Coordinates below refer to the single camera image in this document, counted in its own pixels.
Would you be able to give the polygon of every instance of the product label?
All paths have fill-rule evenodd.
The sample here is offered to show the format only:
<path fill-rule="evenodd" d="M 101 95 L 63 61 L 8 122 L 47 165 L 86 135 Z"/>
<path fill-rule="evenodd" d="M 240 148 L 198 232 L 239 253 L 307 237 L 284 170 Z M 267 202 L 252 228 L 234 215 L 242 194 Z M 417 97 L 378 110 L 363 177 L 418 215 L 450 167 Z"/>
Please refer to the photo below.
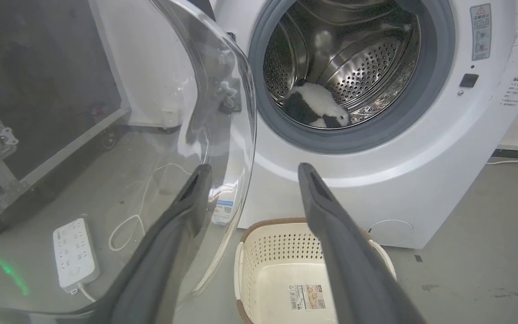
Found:
<path fill-rule="evenodd" d="M 509 89 L 503 94 L 500 105 L 518 106 L 518 76 L 515 76 L 510 82 Z"/>
<path fill-rule="evenodd" d="M 471 7 L 473 61 L 491 55 L 491 4 Z"/>
<path fill-rule="evenodd" d="M 321 285 L 289 285 L 289 300 L 293 310 L 324 310 L 327 308 Z"/>
<path fill-rule="evenodd" d="M 233 218 L 232 210 L 233 201 L 218 200 L 217 205 L 215 206 L 215 210 L 213 211 L 211 221 L 218 225 L 228 224 Z"/>

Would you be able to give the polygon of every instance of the wall outlet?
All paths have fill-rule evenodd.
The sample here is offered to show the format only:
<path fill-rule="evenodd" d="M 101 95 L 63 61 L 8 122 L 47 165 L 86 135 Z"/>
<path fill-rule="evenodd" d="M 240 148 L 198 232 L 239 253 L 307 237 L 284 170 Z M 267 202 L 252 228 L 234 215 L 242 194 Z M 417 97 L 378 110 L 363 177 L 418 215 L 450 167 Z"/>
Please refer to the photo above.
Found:
<path fill-rule="evenodd" d="M 55 263 L 59 285 L 67 293 L 76 293 L 78 284 L 99 277 L 99 266 L 84 219 L 77 219 L 53 232 Z"/>

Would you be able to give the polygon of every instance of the panda plush toy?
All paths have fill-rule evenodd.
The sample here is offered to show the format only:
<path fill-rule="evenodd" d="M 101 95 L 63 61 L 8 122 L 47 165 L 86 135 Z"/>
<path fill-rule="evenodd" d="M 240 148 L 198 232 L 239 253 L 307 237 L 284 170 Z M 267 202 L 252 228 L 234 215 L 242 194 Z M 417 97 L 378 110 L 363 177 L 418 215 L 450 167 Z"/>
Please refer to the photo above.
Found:
<path fill-rule="evenodd" d="M 351 124 L 349 112 L 319 84 L 298 80 L 286 95 L 281 110 L 296 122 L 319 128 L 340 128 Z"/>

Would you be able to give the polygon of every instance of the basket bottom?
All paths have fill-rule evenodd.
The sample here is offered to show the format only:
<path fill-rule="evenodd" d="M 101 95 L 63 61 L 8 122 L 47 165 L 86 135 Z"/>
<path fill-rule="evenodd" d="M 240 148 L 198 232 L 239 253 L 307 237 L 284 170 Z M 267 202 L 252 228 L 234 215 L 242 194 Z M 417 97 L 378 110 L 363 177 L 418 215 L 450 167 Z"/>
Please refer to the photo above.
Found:
<path fill-rule="evenodd" d="M 296 262 L 266 265 L 257 271 L 255 293 L 256 303 L 253 310 L 255 324 L 337 322 L 335 303 L 325 263 Z M 306 303 L 311 304 L 306 308 L 314 307 L 316 309 L 304 309 Z"/>

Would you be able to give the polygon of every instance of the black baseboard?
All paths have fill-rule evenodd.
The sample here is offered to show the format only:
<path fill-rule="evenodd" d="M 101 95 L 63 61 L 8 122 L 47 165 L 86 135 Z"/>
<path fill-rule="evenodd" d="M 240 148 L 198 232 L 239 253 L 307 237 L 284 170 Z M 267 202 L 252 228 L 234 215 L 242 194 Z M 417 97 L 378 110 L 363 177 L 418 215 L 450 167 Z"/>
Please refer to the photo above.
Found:
<path fill-rule="evenodd" d="M 491 156 L 494 158 L 518 158 L 518 150 L 496 149 Z"/>

